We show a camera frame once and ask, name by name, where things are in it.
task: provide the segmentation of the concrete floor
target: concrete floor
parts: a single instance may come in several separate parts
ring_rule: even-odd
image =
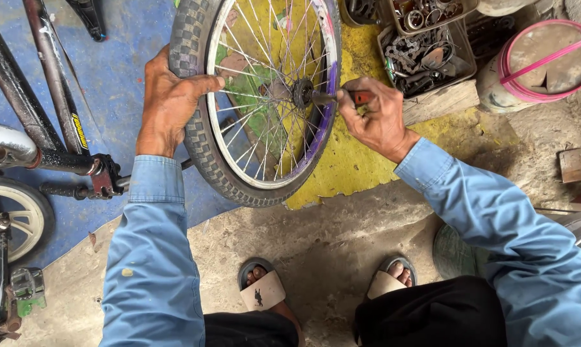
[[[581,191],[581,184],[561,183],[557,153],[581,148],[581,90],[503,118],[520,144],[475,154],[466,161],[511,179],[535,206],[569,208],[568,201]],[[458,146],[472,148],[473,143]],[[20,340],[4,345],[99,343],[104,268],[117,223],[114,220],[96,231],[95,245],[84,240],[45,269],[48,307],[35,308],[23,321]],[[432,241],[440,225],[418,193],[395,181],[351,196],[327,198],[324,205],[303,210],[288,211],[283,206],[233,210],[187,230],[187,236],[202,276],[205,313],[243,311],[236,272],[248,257],[262,256],[280,272],[308,346],[344,347],[354,345],[353,312],[386,256],[409,257],[419,283],[439,279]]]

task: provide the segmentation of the red screwdriver handle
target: red screwdriver handle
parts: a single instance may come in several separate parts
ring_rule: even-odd
[[[376,97],[371,91],[349,91],[348,93],[355,105],[367,104]]]

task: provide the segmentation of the shirt sleeve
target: shirt sleeve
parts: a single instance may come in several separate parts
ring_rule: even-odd
[[[581,346],[581,249],[537,214],[511,181],[422,138],[395,169],[472,246],[490,251],[487,280],[510,346]]]
[[[180,165],[137,156],[110,242],[100,346],[204,346]]]

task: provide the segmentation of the screwdriver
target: screwdriver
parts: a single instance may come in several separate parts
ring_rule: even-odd
[[[350,94],[350,98],[357,106],[367,104],[376,97],[374,93],[367,90],[348,91],[348,94]],[[312,102],[316,105],[326,105],[329,102],[337,102],[337,97],[335,94],[330,95],[319,91],[313,91]]]

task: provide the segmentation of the tire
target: tire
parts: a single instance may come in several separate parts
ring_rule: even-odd
[[[324,0],[331,15],[337,50],[335,85],[340,84],[341,26],[337,0]],[[181,0],[172,25],[169,66],[180,78],[204,74],[210,35],[223,0]],[[325,148],[333,117],[327,124],[324,138],[306,170],[288,185],[276,189],[260,189],[243,181],[221,154],[209,121],[207,102],[202,97],[194,116],[186,125],[184,145],[194,165],[218,193],[242,206],[264,208],[279,204],[293,195],[308,179]]]
[[[29,203],[35,206],[35,208],[38,209],[38,214],[41,214],[42,216],[42,233],[40,237],[29,247],[29,250],[16,259],[10,257],[10,253],[8,254],[9,263],[12,264],[12,267],[19,267],[23,264],[26,264],[30,259],[44,250],[44,245],[48,243],[53,231],[55,230],[55,214],[53,213],[53,209],[50,206],[50,203],[48,203],[46,197],[38,190],[35,190],[34,188],[17,180],[0,177],[0,196],[3,196],[1,191],[10,190],[19,191],[27,198],[29,198]]]

